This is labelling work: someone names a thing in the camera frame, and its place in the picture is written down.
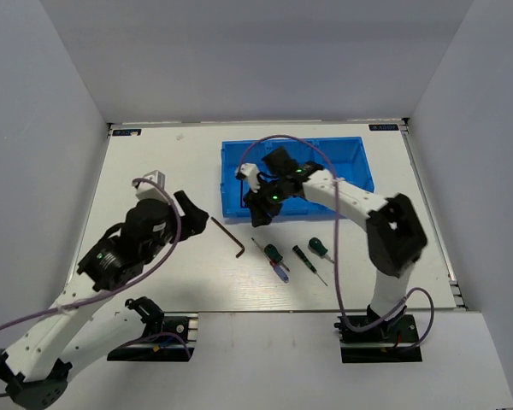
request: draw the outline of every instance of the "wire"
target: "wire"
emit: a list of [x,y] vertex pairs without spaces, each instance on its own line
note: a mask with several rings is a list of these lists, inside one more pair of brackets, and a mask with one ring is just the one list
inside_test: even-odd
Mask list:
[[179,341],[179,343],[182,345],[182,347],[185,349],[186,351],[186,355],[188,356],[188,360],[190,360],[192,358],[192,355],[190,354],[190,349],[188,348],[188,346],[186,345],[186,342],[184,340],[182,340],[182,337],[180,337],[179,335],[176,335],[174,333],[171,333],[170,331],[163,331],[161,333],[157,333],[155,335],[150,335],[150,336],[147,336],[147,337],[141,337],[139,339],[135,339],[135,340],[132,340],[130,342],[127,342],[127,343],[123,343],[120,348],[126,348],[127,346],[131,346],[133,344],[137,344],[137,343],[143,343],[143,342],[149,342],[150,340],[154,340],[155,338],[157,337],[163,337],[163,336],[169,336],[169,339],[177,339],[177,341]]
[[253,150],[253,148],[255,148],[259,143],[262,143],[264,141],[267,141],[269,139],[274,139],[274,138],[292,139],[294,141],[300,142],[301,144],[309,146],[317,154],[319,154],[321,156],[321,158],[325,161],[325,163],[329,167],[329,171],[333,175],[333,178],[334,178],[334,230],[333,230],[334,288],[336,290],[336,298],[339,303],[340,316],[341,316],[342,321],[344,322],[345,326],[348,329],[350,329],[351,331],[354,331],[356,333],[363,333],[365,331],[374,329],[376,326],[378,326],[381,323],[383,323],[384,321],[390,319],[390,317],[392,317],[401,307],[403,307],[406,304],[407,299],[410,297],[410,295],[412,295],[415,291],[421,291],[427,296],[428,300],[430,301],[430,304],[429,304],[430,309],[431,309],[430,325],[427,327],[426,332],[424,332],[424,335],[421,337],[421,339],[406,349],[412,349],[416,346],[419,346],[419,344],[421,342],[423,342],[423,340],[428,336],[429,331],[431,331],[431,325],[433,324],[434,310],[435,310],[431,295],[429,295],[429,293],[422,288],[413,288],[413,289],[409,290],[409,292],[406,294],[406,296],[404,298],[402,298],[399,301],[399,303],[392,308],[392,310],[390,310],[389,312],[387,312],[386,314],[384,314],[382,317],[375,320],[374,322],[369,323],[365,326],[355,327],[354,325],[351,324],[350,320],[348,319],[348,316],[346,315],[344,302],[342,301],[342,292],[340,290],[340,280],[339,280],[339,222],[340,222],[340,216],[341,216],[340,211],[339,211],[340,210],[339,180],[338,180],[338,174],[336,173],[336,168],[334,167],[331,160],[328,159],[328,157],[325,155],[325,153],[323,151],[316,148],[311,143],[304,141],[301,138],[293,137],[291,135],[283,135],[283,134],[270,135],[268,137],[258,139],[257,141],[255,141],[254,143],[249,145],[249,147],[241,155],[241,159],[239,160],[239,164],[238,164],[238,169],[240,169],[241,166],[244,164],[245,158],[247,157],[249,152],[251,152]]
[[[135,284],[138,284],[148,278],[152,273],[154,273],[163,263],[169,258],[169,256],[173,253],[174,249],[177,247],[177,244],[180,240],[180,232],[181,232],[181,226],[180,226],[180,214],[179,210],[174,204],[173,198],[156,182],[150,180],[150,179],[144,179],[144,178],[136,178],[132,181],[133,185],[138,184],[149,184],[152,185],[154,188],[158,190],[162,196],[168,200],[168,203],[171,205],[171,208],[173,209],[174,216],[177,220],[177,232],[175,234],[173,243],[171,244],[171,247],[168,249],[166,254],[153,266],[151,267],[147,272],[139,276],[138,278],[135,278],[131,282],[128,282],[127,284],[121,286],[120,288],[116,290],[112,290],[110,292],[103,293],[102,295],[97,295],[94,297],[89,297],[87,299],[80,299],[79,301],[69,303],[68,305],[63,305],[60,307],[51,307],[49,309],[41,310],[36,313],[28,314],[27,316],[22,316],[18,319],[11,320],[10,322],[4,323],[3,325],[0,325],[0,331],[3,331],[5,329],[8,329],[9,327],[27,322],[31,319],[41,318],[41,317],[49,317],[54,316],[59,313],[63,313],[66,310],[73,310],[76,308],[81,308],[87,305],[91,305],[92,303],[97,303],[100,301],[103,301],[105,299],[109,299],[112,296],[115,296],[124,290],[127,290],[129,288],[132,288]],[[0,393],[0,397],[7,397],[8,395],[6,393]]]
[[159,347],[160,349],[165,348],[168,344],[170,344],[170,343],[173,341],[173,339],[174,339],[174,337],[169,337],[165,342],[160,343],[160,344],[158,345],[158,347]]
[[397,341],[393,346],[391,346],[388,350],[394,350],[401,343],[401,332],[397,332]]

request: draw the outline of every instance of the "mounting plate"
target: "mounting plate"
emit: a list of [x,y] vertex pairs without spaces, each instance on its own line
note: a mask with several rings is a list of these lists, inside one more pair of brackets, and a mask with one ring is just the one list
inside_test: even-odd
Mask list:
[[[354,326],[367,324],[365,315],[348,315]],[[405,350],[418,341],[416,322],[411,314],[403,316],[383,337],[379,331],[355,333],[340,327],[342,363],[407,363],[422,361],[420,347]]]

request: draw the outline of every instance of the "screwdriver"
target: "screwdriver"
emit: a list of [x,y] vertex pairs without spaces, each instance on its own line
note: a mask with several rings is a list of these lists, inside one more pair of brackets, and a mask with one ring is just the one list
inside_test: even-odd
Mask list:
[[321,276],[319,276],[319,273],[317,273],[317,269],[315,269],[315,267],[311,264],[310,260],[306,257],[304,252],[298,247],[298,245],[294,245],[292,247],[292,251],[295,254],[297,254],[297,256],[302,260],[302,262],[304,262],[304,264],[308,267],[308,269],[310,269],[313,273],[315,273],[315,275],[317,275],[317,277],[319,279],[321,279],[321,281],[325,284],[325,286],[328,286],[327,282],[325,282],[323,280],[323,278]]
[[274,272],[277,274],[277,276],[279,276],[283,282],[288,284],[289,277],[287,276],[285,271],[283,269],[281,269],[281,266],[278,265],[277,263],[275,263],[274,261],[272,261],[272,259],[264,251],[264,248],[255,240],[254,237],[252,237],[251,240],[255,243],[256,247],[260,249],[260,251],[264,254],[264,256],[266,256],[268,258],[268,260],[270,261],[270,265],[274,269]]
[[329,262],[334,263],[334,259],[331,258],[329,255],[327,255],[328,249],[325,248],[323,246],[323,243],[321,243],[321,241],[319,239],[317,239],[316,237],[312,237],[308,241],[308,248],[310,248],[310,250],[313,253],[319,255],[321,258],[325,258]]
[[291,269],[289,269],[285,263],[283,263],[283,255],[280,254],[280,251],[277,250],[277,248],[269,243],[268,245],[266,245],[266,247],[264,248],[264,254],[273,262],[273,263],[277,263],[278,265],[282,265],[286,271],[290,272]]

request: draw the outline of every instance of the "green screwdriver handle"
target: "green screwdriver handle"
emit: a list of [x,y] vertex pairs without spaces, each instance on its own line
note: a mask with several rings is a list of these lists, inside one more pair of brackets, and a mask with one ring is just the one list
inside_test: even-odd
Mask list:
[[312,237],[308,241],[308,248],[316,252],[319,256],[323,257],[328,252],[328,249],[323,246],[323,243],[316,237]]
[[264,248],[264,254],[266,254],[273,263],[280,263],[283,261],[283,256],[280,254],[280,251],[271,243],[266,245]]

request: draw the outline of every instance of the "allen key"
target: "allen key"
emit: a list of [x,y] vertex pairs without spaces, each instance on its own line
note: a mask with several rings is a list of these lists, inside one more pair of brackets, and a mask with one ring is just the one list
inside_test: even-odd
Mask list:
[[230,239],[232,239],[237,245],[239,245],[241,250],[236,255],[236,258],[239,258],[245,252],[245,246],[243,246],[243,244],[234,235],[232,235],[232,233],[228,229],[226,229],[218,220],[216,220],[212,216],[211,216],[211,220],[213,222],[215,222],[215,225],[217,225],[219,228],[221,228],[221,230],[224,233],[226,233],[230,237]]

